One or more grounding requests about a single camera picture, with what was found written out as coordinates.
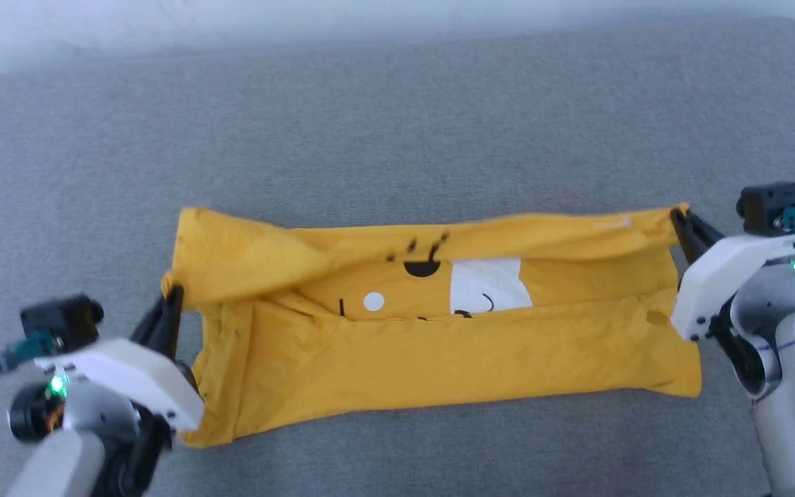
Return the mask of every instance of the gray fabric surface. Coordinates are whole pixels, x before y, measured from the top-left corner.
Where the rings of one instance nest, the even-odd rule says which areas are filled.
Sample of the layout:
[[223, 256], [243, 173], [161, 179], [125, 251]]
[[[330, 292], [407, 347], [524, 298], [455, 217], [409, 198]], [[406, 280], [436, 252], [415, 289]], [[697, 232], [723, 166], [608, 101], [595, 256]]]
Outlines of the gray fabric surface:
[[[21, 305], [87, 292], [128, 333], [179, 209], [285, 226], [430, 223], [687, 200], [795, 178], [795, 22], [229, 55], [0, 76], [0, 347]], [[187, 318], [180, 356], [199, 323]], [[741, 388], [359, 413], [180, 447], [151, 495], [759, 495]], [[0, 494], [29, 447], [4, 409]]]

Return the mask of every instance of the white dot print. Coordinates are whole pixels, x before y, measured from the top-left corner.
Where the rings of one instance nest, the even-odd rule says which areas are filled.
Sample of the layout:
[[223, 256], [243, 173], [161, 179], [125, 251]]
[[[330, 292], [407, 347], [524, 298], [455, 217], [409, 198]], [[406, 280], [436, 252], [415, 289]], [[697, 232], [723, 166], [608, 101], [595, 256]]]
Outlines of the white dot print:
[[379, 292], [370, 292], [364, 297], [364, 307], [367, 311], [376, 312], [385, 305], [385, 297]]

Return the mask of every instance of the wrinkled fabric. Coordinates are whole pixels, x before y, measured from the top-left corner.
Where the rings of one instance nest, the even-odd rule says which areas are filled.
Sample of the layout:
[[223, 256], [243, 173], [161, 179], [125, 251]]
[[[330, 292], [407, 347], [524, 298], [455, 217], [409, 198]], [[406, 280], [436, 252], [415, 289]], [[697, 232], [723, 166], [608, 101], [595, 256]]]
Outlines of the wrinkled fabric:
[[332, 229], [187, 208], [163, 283], [203, 320], [186, 443], [356, 410], [697, 396], [697, 346], [668, 318], [675, 244], [669, 208]]

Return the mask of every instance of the white wall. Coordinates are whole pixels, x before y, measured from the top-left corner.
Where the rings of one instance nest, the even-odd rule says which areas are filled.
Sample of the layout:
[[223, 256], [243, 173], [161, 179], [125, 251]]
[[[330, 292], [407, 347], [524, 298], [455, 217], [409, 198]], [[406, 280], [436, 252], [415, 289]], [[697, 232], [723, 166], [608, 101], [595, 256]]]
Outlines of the white wall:
[[795, 18], [795, 0], [0, 0], [0, 72], [223, 48], [479, 37], [719, 12]]

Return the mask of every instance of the folded shirt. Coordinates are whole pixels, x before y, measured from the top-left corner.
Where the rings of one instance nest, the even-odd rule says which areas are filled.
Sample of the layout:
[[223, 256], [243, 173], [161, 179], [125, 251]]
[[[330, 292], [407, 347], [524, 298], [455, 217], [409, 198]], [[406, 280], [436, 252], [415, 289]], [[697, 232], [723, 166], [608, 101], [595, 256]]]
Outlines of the folded shirt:
[[186, 443], [357, 410], [697, 396], [697, 346], [669, 323], [675, 244], [669, 208], [330, 229], [187, 208], [163, 283], [203, 320]]

